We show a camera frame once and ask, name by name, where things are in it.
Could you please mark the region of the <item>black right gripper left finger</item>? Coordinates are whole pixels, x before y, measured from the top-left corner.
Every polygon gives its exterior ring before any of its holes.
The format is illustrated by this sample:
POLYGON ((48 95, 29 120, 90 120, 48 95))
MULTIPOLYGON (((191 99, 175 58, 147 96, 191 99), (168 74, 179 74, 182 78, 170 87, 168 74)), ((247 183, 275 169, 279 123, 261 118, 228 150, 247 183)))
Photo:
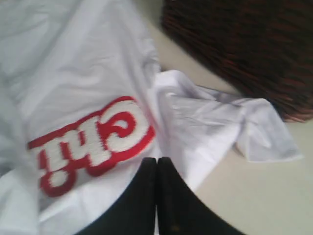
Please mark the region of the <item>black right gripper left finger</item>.
POLYGON ((153 235, 157 162, 144 158, 120 197, 79 235, 153 235))

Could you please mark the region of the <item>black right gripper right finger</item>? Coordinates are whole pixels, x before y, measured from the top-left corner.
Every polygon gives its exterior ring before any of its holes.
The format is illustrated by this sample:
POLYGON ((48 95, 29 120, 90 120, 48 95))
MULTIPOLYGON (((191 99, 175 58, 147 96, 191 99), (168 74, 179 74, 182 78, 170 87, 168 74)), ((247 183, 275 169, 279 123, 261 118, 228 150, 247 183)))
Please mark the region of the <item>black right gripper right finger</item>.
POLYGON ((160 235, 242 235, 188 187, 169 157, 157 162, 156 209, 160 235))

